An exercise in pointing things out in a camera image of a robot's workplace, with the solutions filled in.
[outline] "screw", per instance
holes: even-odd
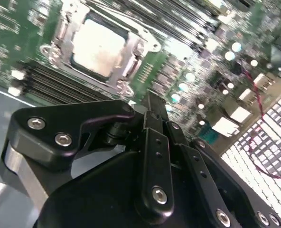
[[[128,105],[128,104],[124,104],[124,106],[122,108],[126,112],[131,112],[133,110],[132,107],[130,105]]]
[[[230,219],[221,209],[216,210],[216,216],[218,220],[225,226],[230,227]]]
[[[34,130],[41,130],[46,126],[46,123],[39,118],[30,118],[28,119],[28,126]]]
[[[55,136],[55,142],[60,146],[69,146],[72,143],[72,139],[67,134],[59,133]]]
[[[172,123],[172,126],[174,127],[174,129],[178,130],[179,126],[176,123]]]
[[[138,44],[136,45],[136,47],[135,47],[134,54],[135,54],[136,56],[141,56],[142,53],[144,52],[144,50],[145,50],[144,41],[143,41],[143,40],[140,40],[140,41],[138,42]]]
[[[155,112],[151,112],[151,116],[156,120],[159,119],[159,115],[157,115]]]
[[[203,148],[206,147],[205,143],[203,143],[202,141],[198,141],[198,144],[200,145],[200,147],[203,147]]]
[[[271,63],[267,63],[266,67],[267,67],[267,69],[271,69],[272,68],[272,64]]]
[[[165,204],[167,202],[167,195],[161,188],[154,188],[152,190],[152,196],[159,204]]]
[[[269,214],[269,217],[278,227],[280,226],[280,222],[278,221],[278,219],[273,214]]]
[[[259,216],[260,221],[261,221],[264,225],[266,225],[266,226],[269,225],[268,219],[267,219],[261,212],[259,212],[259,211],[258,211],[258,216]]]

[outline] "mounting hole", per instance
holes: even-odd
[[[199,158],[197,156],[193,156],[193,159],[199,162]]]
[[[160,153],[160,152],[156,152],[155,155],[158,157],[158,158],[162,158],[163,155]]]
[[[207,175],[203,171],[201,171],[199,173],[201,174],[202,177],[207,178]]]

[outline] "cable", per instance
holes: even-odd
[[[265,120],[264,120],[264,112],[263,112],[263,106],[262,106],[262,102],[261,102],[261,96],[260,96],[260,94],[259,94],[259,88],[258,88],[258,86],[256,85],[256,83],[254,82],[254,80],[253,80],[253,78],[251,77],[251,75],[250,75],[247,71],[244,70],[243,73],[246,75],[246,77],[251,81],[251,83],[252,83],[252,85],[253,85],[253,88],[254,88],[254,91],[255,91],[255,95],[256,95],[257,101],[258,101],[258,103],[259,103],[259,109],[260,109],[260,112],[261,112],[261,120],[262,120],[262,123],[265,123]],[[257,132],[261,129],[261,125],[262,125],[262,124],[260,124],[252,133],[250,133],[250,139],[249,139],[248,142],[247,142],[247,143],[248,143],[248,146],[249,146],[249,150],[248,150],[248,152],[249,152],[249,158],[250,158],[250,160],[252,161],[252,163],[254,164],[254,166],[255,166],[255,168],[256,168],[257,171],[259,171],[259,172],[261,172],[261,173],[265,174],[266,176],[269,176],[269,177],[271,177],[271,178],[273,178],[273,179],[279,179],[279,180],[281,180],[281,176],[273,175],[273,174],[268,173],[268,172],[264,171],[263,169],[261,169],[258,165],[255,164],[254,159],[253,159],[253,157],[252,157],[252,155],[254,154],[254,152],[253,152],[253,149],[252,149],[252,147],[251,147],[251,143],[254,142],[254,137],[257,135]]]

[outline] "reflective surface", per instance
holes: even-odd
[[[5,142],[7,128],[12,113],[20,108],[29,107],[27,102],[15,100],[0,89],[0,157]],[[88,171],[96,165],[116,155],[121,148],[108,152],[97,152],[74,161],[73,177]],[[10,187],[0,176],[0,228],[32,228],[38,212],[30,198]]]
[[[0,156],[11,114],[27,107],[19,101],[0,94]],[[0,228],[30,228],[37,217],[31,200],[10,186],[0,191]]]

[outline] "metal frame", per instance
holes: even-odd
[[[64,5],[51,45],[42,45],[40,50],[48,58],[52,66],[69,72],[70,74],[94,84],[109,93],[119,93],[121,96],[132,97],[134,93],[130,89],[129,84],[125,83],[125,81],[131,81],[140,68],[142,59],[147,53],[158,52],[161,45],[147,29],[144,29],[132,20],[126,19],[103,8],[97,7],[97,9],[94,9],[93,7],[78,0],[73,1],[71,7]],[[72,37],[79,30],[80,25],[88,13],[95,12],[106,18],[106,20],[113,21],[103,15],[99,10],[114,16],[118,20],[122,20],[123,23],[126,23],[137,31],[137,34],[135,34],[129,28],[118,24],[119,27],[128,31],[128,40],[126,41],[122,52],[121,67],[114,67],[110,76],[104,80],[93,78],[91,75],[81,72],[72,66],[70,62],[71,54],[74,49]]]
[[[276,212],[205,142],[188,144],[182,129],[168,120],[163,99],[149,93],[143,105],[147,111],[136,112],[113,100],[28,108],[13,114],[1,163],[17,174],[41,211],[38,228],[70,227],[76,220],[80,227],[91,222],[93,227],[109,227],[112,219],[139,227],[173,227],[173,222],[184,222],[180,227],[278,227],[270,214],[281,226]],[[72,117],[70,124],[64,114]],[[90,136],[82,140],[88,132]],[[72,180],[74,159],[117,144],[125,145],[125,152]],[[102,197],[98,204],[92,197],[96,194]],[[113,207],[110,197],[122,207],[129,205],[128,212],[122,208],[121,216],[111,213],[108,220],[101,213]],[[81,207],[89,213],[76,213]]]

